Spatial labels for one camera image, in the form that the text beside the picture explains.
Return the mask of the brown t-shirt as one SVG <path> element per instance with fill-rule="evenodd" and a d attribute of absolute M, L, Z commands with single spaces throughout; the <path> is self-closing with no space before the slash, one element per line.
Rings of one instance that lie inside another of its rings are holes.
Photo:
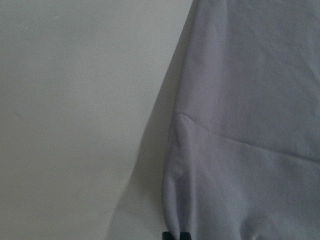
<path fill-rule="evenodd" d="M 196 3 L 162 204 L 175 240 L 319 239 L 319 1 Z"/>

